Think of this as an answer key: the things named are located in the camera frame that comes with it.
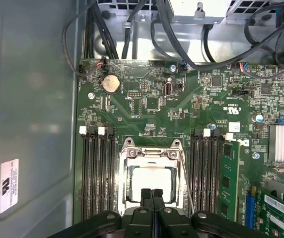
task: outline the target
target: capacitor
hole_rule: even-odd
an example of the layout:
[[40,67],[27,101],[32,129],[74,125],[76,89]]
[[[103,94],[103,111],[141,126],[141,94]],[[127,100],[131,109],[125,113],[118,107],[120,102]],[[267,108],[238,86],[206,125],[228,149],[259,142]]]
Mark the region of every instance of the capacitor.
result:
[[208,128],[211,129],[211,130],[215,130],[216,129],[216,125],[212,124],[212,123],[209,123],[208,124]]
[[261,114],[254,115],[251,120],[253,122],[263,122],[263,116]]

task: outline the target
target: white label sticker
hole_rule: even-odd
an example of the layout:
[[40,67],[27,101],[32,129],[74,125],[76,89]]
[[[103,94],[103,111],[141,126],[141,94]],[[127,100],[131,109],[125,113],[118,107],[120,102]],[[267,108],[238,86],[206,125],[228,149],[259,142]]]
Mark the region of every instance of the white label sticker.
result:
[[229,122],[228,131],[229,132],[240,132],[240,122]]
[[276,224],[278,227],[284,230],[284,223],[277,219],[276,217],[270,215],[270,221],[272,221],[274,224]]
[[265,195],[265,202],[284,213],[284,205]]
[[0,174],[0,213],[3,213],[17,203],[18,159],[2,163]]

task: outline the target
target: ram slot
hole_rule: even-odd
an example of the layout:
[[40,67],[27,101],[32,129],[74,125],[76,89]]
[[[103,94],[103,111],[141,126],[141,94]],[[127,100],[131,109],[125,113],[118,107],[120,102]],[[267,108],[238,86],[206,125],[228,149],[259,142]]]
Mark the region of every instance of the ram slot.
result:
[[198,172],[198,184],[197,184],[197,198],[198,198],[198,204],[197,204],[197,210],[202,210],[202,203],[203,203],[203,194],[202,194],[202,187],[203,187],[203,156],[205,154],[204,152],[204,146],[205,143],[203,141],[203,136],[200,136],[200,145],[199,145],[199,158],[198,158],[198,166],[197,166],[197,172]]
[[108,148],[107,148],[107,167],[108,167],[108,177],[107,177],[107,210],[113,211],[114,204],[114,176],[115,176],[115,156],[116,156],[116,145],[115,145],[115,134],[113,128],[109,128],[107,132],[108,136]]
[[206,210],[211,211],[212,210],[212,173],[213,173],[213,138],[209,138],[208,141],[208,156],[207,156],[207,188],[206,188]]
[[90,207],[89,210],[89,217],[92,217],[96,214],[98,214],[98,207],[97,207],[97,177],[98,177],[98,167],[97,167],[97,160],[98,160],[98,156],[97,154],[99,153],[99,149],[98,149],[98,144],[99,144],[99,139],[98,136],[96,134],[92,134],[91,135],[91,144],[90,144],[90,148],[89,148],[89,167],[87,168],[88,171],[90,171],[90,200],[88,201],[88,207]]
[[209,160],[209,153],[210,153],[210,143],[208,138],[204,138],[204,147],[203,147],[203,165],[202,165],[202,209],[207,211],[207,177],[208,177],[208,160]]
[[211,209],[210,212],[217,212],[217,198],[218,198],[218,188],[219,188],[219,167],[222,154],[222,143],[219,137],[212,138],[212,164],[211,164]]
[[99,154],[97,156],[98,159],[98,170],[99,170],[99,191],[98,196],[98,210],[99,213],[105,211],[105,173],[106,173],[106,160],[107,160],[107,139],[106,135],[99,135]]
[[191,196],[195,209],[198,204],[197,184],[198,184],[198,162],[199,162],[199,145],[200,139],[198,136],[191,136],[191,150],[190,150],[190,169],[189,169],[189,185]]
[[87,206],[87,199],[88,199],[88,158],[89,158],[89,142],[90,139],[87,136],[83,137],[83,153],[82,153],[82,192],[83,198],[81,199],[81,217],[82,219],[87,218],[88,213],[88,206]]

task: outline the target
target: green circuit board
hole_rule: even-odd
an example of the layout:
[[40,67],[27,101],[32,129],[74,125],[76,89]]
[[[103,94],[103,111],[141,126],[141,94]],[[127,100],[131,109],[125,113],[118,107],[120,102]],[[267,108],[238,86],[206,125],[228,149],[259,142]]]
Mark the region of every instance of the green circuit board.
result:
[[284,201],[278,201],[269,192],[259,192],[255,220],[256,230],[269,236],[284,238]]
[[[98,62],[96,59],[81,60],[80,71],[85,72]],[[175,72],[170,71],[171,65],[177,66]],[[278,68],[249,65],[248,71],[259,76],[271,76],[278,72]],[[107,83],[105,78],[108,75],[116,79]],[[284,170],[278,169],[280,164],[268,159],[268,125],[284,119],[284,77],[259,80],[242,74],[238,69],[226,67],[200,72],[174,62],[112,59],[107,60],[105,67],[98,68],[90,78],[78,80],[76,111],[77,130],[85,125],[103,125],[110,129],[99,155],[109,151],[109,144],[114,144],[110,153],[117,155],[128,136],[139,145],[147,146],[169,146],[177,138],[186,152],[188,168],[192,163],[190,145],[194,129],[216,126],[221,135],[233,133],[231,144],[236,151],[236,161],[233,161],[231,172],[224,170],[221,174],[231,178],[234,174],[237,176],[233,179],[235,181],[230,181],[230,185],[235,183],[235,186],[231,185],[227,190],[227,197],[233,197],[236,205],[228,201],[232,205],[227,207],[226,217],[241,224],[245,224],[247,191],[252,186],[259,186],[265,179],[284,181]],[[116,210],[117,207],[117,157],[106,154],[105,162],[88,165],[84,161],[90,155],[86,146],[82,136],[77,134],[74,223],[100,210]],[[85,181],[89,167],[95,171],[103,170],[105,176],[90,175],[90,182]],[[108,192],[101,194],[93,189],[93,180],[96,186],[108,188]],[[220,178],[219,190],[223,190],[222,186]],[[91,192],[85,192],[84,189],[89,187]],[[97,209],[98,203],[92,203],[91,209],[95,211],[88,212],[87,209],[84,212],[84,193],[92,192],[97,200],[109,199],[112,202],[101,203],[100,210]],[[221,204],[218,204],[216,212],[223,214],[225,208]]]

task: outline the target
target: barcode label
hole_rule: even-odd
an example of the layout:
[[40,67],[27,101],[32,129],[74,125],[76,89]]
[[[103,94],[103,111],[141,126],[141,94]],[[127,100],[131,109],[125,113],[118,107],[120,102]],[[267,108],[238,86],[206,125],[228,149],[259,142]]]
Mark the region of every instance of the barcode label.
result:
[[284,205],[265,195],[265,202],[284,213]]
[[18,201],[18,159],[1,164],[0,168],[0,213]]
[[276,224],[278,227],[284,230],[284,223],[277,219],[276,217],[270,215],[270,221],[272,221],[274,224]]

